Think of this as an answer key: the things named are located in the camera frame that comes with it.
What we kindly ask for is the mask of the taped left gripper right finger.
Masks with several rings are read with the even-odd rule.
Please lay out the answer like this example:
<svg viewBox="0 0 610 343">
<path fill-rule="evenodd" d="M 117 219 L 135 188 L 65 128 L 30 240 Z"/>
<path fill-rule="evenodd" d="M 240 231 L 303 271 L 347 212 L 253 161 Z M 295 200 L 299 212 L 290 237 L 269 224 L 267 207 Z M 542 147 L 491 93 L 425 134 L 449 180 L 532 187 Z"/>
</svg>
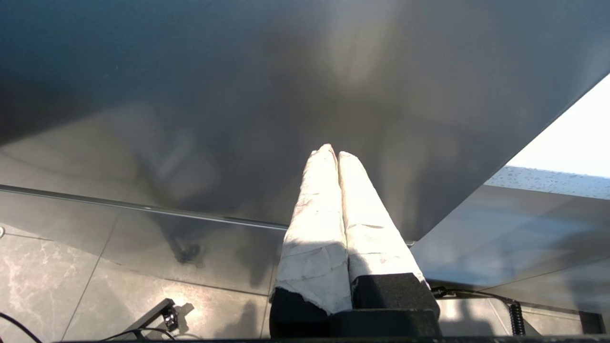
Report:
<svg viewBox="0 0 610 343">
<path fill-rule="evenodd" d="M 423 272 L 360 160 L 341 152 L 338 173 L 353 308 L 439 312 Z"/>
</svg>

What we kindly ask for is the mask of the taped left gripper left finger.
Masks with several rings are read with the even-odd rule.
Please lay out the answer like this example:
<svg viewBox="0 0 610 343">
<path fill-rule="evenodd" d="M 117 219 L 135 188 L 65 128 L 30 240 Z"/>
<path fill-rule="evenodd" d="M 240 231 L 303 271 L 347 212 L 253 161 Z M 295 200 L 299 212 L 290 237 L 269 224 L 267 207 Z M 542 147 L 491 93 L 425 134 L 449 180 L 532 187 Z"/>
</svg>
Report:
<svg viewBox="0 0 610 343">
<path fill-rule="evenodd" d="M 353 308 L 338 182 L 329 144 L 309 155 L 284 235 L 270 296 L 271 337 L 325 337 L 329 319 Z"/>
</svg>

